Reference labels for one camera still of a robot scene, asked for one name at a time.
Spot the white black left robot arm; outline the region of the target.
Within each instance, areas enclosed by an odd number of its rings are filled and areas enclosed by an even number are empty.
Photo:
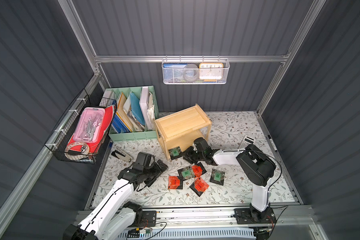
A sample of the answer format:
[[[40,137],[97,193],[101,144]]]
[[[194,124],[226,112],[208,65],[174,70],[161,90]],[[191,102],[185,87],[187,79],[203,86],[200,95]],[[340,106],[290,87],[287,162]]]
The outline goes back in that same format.
[[[128,168],[123,169],[109,193],[78,225],[69,225],[64,240],[114,240],[128,227],[151,227],[156,214],[144,214],[142,206],[127,199],[140,184],[150,187],[168,169],[162,160],[140,152]]]

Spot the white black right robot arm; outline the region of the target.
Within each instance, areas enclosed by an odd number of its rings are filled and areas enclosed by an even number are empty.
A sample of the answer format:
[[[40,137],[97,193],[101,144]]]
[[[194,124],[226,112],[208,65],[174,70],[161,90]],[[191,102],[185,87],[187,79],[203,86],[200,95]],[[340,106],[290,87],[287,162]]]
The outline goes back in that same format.
[[[205,162],[212,166],[240,166],[253,184],[253,195],[249,208],[243,214],[236,213],[237,221],[246,220],[259,224],[277,222],[269,201],[276,164],[254,144],[248,144],[239,150],[213,150],[201,137],[194,140],[193,145],[182,152],[181,156],[190,164]]]

